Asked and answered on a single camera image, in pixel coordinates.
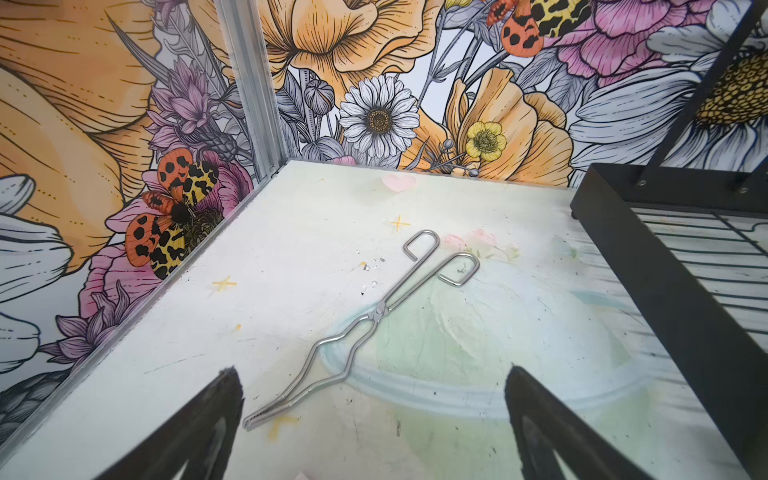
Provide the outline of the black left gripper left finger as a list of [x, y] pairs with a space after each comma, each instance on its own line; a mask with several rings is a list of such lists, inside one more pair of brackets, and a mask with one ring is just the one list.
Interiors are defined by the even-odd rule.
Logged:
[[243, 389], [228, 367], [100, 479], [224, 477], [240, 424]]

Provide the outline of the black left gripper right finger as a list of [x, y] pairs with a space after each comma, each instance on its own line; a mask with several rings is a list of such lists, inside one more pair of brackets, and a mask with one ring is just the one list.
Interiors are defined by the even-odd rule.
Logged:
[[520, 366], [504, 389], [521, 472], [525, 479], [648, 479], [650, 476], [604, 440]]

